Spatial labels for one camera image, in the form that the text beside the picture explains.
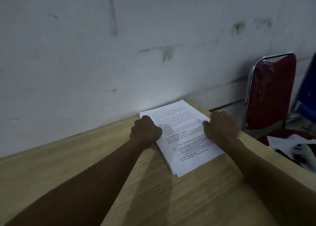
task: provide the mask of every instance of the fist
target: fist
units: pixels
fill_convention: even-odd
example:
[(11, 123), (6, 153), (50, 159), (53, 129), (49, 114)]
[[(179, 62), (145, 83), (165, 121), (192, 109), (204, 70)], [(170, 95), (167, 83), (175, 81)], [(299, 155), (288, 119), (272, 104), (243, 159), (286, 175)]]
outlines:
[(209, 140), (221, 145), (228, 138), (236, 138), (239, 132), (238, 125), (225, 112), (212, 112), (211, 122), (203, 121), (204, 133)]
[(156, 126), (147, 115), (136, 120), (134, 124), (135, 126), (132, 127), (130, 139), (136, 143), (146, 145), (146, 147), (149, 147), (150, 144), (160, 139), (162, 135), (162, 129)]

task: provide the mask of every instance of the red chair seat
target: red chair seat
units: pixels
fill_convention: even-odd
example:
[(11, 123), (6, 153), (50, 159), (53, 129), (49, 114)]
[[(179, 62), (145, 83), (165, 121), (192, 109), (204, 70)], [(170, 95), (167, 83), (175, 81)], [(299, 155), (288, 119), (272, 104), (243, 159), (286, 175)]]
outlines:
[(278, 130), (272, 131), (272, 132), (268, 133), (267, 135), (258, 138), (257, 140), (259, 142), (263, 143), (264, 145), (269, 146), (267, 136), (287, 139), (292, 134), (297, 134), (297, 135), (299, 135), (305, 139), (308, 139), (308, 140), (316, 139), (316, 137), (314, 135), (311, 135), (309, 133), (305, 133), (305, 132), (294, 130), (294, 129), (286, 129), (285, 128), (285, 129), (278, 129)]

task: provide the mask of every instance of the red chair backrest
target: red chair backrest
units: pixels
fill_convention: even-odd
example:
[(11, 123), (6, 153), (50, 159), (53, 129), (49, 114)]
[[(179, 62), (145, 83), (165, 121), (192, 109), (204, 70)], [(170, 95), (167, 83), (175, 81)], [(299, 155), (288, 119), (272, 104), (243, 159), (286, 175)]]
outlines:
[(288, 54), (273, 62), (256, 64), (248, 98), (247, 129), (269, 127), (287, 117), (296, 70), (296, 57)]

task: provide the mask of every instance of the wooden table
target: wooden table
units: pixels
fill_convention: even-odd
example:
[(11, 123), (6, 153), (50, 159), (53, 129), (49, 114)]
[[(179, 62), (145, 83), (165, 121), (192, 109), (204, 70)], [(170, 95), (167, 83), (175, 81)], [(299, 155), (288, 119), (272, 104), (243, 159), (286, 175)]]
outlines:
[[(187, 101), (209, 116), (210, 112)], [(129, 138), (135, 116), (0, 160), (0, 225), (34, 200), (110, 154)], [(316, 177), (240, 132), (250, 150), (316, 191)], [(138, 159), (102, 225), (276, 225), (233, 161), (223, 154), (173, 176), (161, 155)]]

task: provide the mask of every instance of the forearm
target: forearm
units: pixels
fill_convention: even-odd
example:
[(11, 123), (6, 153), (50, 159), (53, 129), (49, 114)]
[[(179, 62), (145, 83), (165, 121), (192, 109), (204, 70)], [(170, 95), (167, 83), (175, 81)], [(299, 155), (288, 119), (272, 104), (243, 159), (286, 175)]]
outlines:
[(237, 138), (223, 142), (222, 149), (281, 225), (314, 224), (315, 192), (251, 152)]
[(7, 225), (100, 225), (143, 149), (128, 141), (36, 200)]

